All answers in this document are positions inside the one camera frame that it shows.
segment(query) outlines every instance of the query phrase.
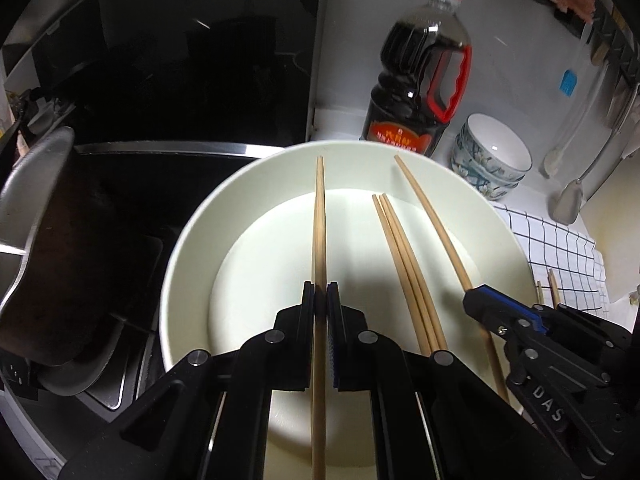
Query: bowl rim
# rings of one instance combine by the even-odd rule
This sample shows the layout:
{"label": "bowl rim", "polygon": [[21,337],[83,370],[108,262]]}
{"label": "bowl rim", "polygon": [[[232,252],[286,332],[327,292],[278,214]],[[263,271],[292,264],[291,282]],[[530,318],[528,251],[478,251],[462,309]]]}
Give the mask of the bowl rim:
{"label": "bowl rim", "polygon": [[502,187],[507,187],[508,189],[516,189],[516,187],[518,186],[518,184],[520,182],[522,182],[522,179],[524,178],[524,175],[521,176],[518,180],[504,180],[496,175],[494,175],[493,173],[490,173],[487,168],[485,168],[482,164],[480,164],[477,160],[475,160],[473,158],[473,156],[471,155],[471,153],[469,153],[469,150],[465,147],[464,144],[462,144],[462,146],[460,146],[458,144],[458,139],[460,138],[461,132],[459,134],[457,134],[456,136],[456,141],[454,143],[454,147],[453,150],[451,150],[451,156],[453,156],[453,152],[458,149],[460,151],[462,151],[465,155],[468,155],[468,157],[471,159],[471,163],[474,165],[475,168],[479,169],[479,173],[480,176],[482,176],[483,178],[489,180],[489,181],[494,181],[497,184],[500,184]]}
{"label": "bowl rim", "polygon": [[[469,119],[473,116],[484,116],[484,117],[488,117],[493,121],[496,121],[500,124],[502,124],[503,126],[507,127],[509,129],[509,131],[516,137],[516,139],[518,139],[518,141],[523,145],[524,149],[527,152],[527,155],[529,156],[529,167],[526,170],[521,170],[519,168],[514,168],[513,166],[507,164],[506,162],[504,162],[500,157],[493,155],[492,152],[490,152],[488,150],[488,148],[482,143],[480,142],[480,140],[474,135],[473,130],[471,129],[471,126],[469,126]],[[518,173],[527,173],[527,171],[530,171],[531,168],[533,168],[533,158],[531,156],[531,152],[529,151],[527,145],[524,143],[524,141],[518,136],[518,134],[516,132],[513,131],[513,129],[508,125],[503,123],[502,121],[499,121],[498,119],[496,119],[495,117],[492,117],[491,115],[487,115],[487,114],[483,114],[481,112],[475,112],[473,114],[470,114],[466,120],[465,123],[462,125],[462,130],[466,130],[469,132],[469,135],[471,136],[471,138],[476,142],[476,144],[478,144],[478,146],[480,146],[483,150],[485,150],[487,153],[492,153],[492,156],[497,159],[498,161],[500,161],[501,164],[505,165],[507,168],[509,168],[510,170],[513,171],[517,171]]]}

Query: plastic bottle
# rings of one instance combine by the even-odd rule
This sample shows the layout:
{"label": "plastic bottle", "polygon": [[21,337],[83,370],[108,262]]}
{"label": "plastic bottle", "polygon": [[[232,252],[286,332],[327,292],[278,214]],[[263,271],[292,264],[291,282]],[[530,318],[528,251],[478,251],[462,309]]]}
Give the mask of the plastic bottle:
{"label": "plastic bottle", "polygon": [[[371,91],[362,139],[433,153],[471,67],[471,41],[455,14],[459,4],[428,0],[396,22],[380,52],[384,70]],[[450,66],[454,57],[460,58],[457,70]],[[447,86],[448,99],[442,96]]]}

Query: floral patterned bowl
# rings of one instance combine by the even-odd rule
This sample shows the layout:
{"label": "floral patterned bowl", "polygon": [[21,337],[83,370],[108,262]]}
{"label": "floral patterned bowl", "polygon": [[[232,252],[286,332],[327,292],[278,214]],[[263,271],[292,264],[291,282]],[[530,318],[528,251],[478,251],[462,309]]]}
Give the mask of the floral patterned bowl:
{"label": "floral patterned bowl", "polygon": [[463,145],[462,133],[456,137],[451,152],[451,169],[475,187],[487,200],[498,200],[519,182],[507,182],[480,166]]}
{"label": "floral patterned bowl", "polygon": [[531,154],[524,142],[493,117],[469,115],[460,137],[473,159],[501,181],[519,182],[531,169]]}

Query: kitchen counter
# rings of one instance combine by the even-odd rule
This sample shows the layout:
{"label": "kitchen counter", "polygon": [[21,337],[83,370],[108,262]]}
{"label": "kitchen counter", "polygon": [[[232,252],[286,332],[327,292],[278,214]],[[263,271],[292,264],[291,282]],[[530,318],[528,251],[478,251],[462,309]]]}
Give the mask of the kitchen counter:
{"label": "kitchen counter", "polygon": [[[316,108],[314,117],[315,132],[311,140],[359,139],[366,116],[366,110],[356,108]],[[438,147],[431,157],[437,163],[449,167],[449,157],[457,131],[447,128]],[[519,209],[545,219],[549,218],[548,204],[562,191],[562,186],[553,179],[547,179],[537,168],[532,168],[522,183],[501,203],[512,209]],[[571,229],[589,235],[580,215]]]}

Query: checkered towel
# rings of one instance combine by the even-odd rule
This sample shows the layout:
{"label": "checkered towel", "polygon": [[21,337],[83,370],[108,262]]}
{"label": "checkered towel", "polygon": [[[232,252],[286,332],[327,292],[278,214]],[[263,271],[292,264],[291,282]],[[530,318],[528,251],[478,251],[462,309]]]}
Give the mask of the checkered towel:
{"label": "checkered towel", "polygon": [[553,269],[564,304],[608,319],[604,263],[592,238],[503,204],[493,206],[527,255],[533,279],[542,283],[545,304],[552,305],[546,270]]}

